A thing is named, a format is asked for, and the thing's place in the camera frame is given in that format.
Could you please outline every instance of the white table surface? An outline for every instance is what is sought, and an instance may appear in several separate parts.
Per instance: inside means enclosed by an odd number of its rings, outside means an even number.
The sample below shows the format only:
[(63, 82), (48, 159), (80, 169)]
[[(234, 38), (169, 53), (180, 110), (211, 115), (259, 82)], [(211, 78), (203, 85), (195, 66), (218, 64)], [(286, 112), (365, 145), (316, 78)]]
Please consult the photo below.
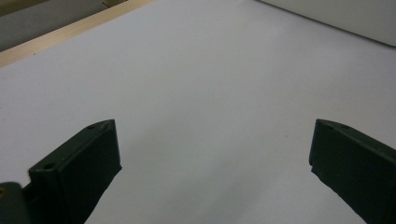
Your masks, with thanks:
[(396, 147), (396, 49), (254, 0), (157, 0), (0, 69), (0, 182), (115, 119), (87, 223), (362, 224), (310, 172), (315, 120)]

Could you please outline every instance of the white surface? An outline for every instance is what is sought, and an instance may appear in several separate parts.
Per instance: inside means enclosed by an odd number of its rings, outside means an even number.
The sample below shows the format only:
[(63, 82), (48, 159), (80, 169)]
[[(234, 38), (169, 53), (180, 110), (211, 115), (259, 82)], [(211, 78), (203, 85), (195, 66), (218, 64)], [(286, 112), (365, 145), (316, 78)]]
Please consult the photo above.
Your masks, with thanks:
[(162, 0), (0, 69), (0, 182), (115, 119), (87, 223), (364, 223), (310, 173), (315, 119), (396, 147), (396, 50), (251, 0)]
[(395, 0), (261, 0), (396, 46)]

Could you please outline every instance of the bolt hole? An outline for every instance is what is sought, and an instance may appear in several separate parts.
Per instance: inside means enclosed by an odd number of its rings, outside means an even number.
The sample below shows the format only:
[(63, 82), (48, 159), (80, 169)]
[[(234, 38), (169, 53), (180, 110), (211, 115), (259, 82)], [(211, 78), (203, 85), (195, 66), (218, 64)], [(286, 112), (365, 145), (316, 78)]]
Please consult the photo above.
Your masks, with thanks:
[(5, 194), (6, 194), (6, 189), (0, 188), (0, 198), (3, 198)]
[(50, 170), (50, 169), (52, 169), (53, 167), (55, 166), (55, 163), (48, 163), (47, 165), (45, 165), (44, 166), (44, 169), (46, 169), (46, 170)]

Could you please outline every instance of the wooden edge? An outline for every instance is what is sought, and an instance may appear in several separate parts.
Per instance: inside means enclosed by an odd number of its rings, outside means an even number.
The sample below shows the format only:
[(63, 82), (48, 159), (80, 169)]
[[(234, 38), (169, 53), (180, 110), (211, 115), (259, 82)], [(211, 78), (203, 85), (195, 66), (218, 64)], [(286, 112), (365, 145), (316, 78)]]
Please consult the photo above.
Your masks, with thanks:
[(46, 35), (20, 44), (12, 49), (6, 49), (0, 52), (0, 68), (34, 55), (39, 51), (58, 45), (75, 35), (80, 35), (100, 24), (111, 21), (152, 1), (153, 0), (129, 0), (81, 21), (76, 21)]

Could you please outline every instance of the wooden board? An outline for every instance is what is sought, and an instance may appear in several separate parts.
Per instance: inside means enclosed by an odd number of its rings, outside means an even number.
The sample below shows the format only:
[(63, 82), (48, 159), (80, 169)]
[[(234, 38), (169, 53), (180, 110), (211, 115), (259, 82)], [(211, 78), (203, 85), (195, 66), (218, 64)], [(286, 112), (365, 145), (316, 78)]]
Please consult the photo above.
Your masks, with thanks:
[(0, 67), (15, 63), (16, 61), (34, 55), (39, 51), (58, 45), (75, 35), (79, 35), (102, 23), (111, 21), (118, 16), (144, 6), (151, 1), (152, 0), (130, 0), (124, 2), (107, 10), (96, 13), (84, 20), (74, 22), (59, 30), (18, 45), (15, 48), (2, 51), (0, 52)]

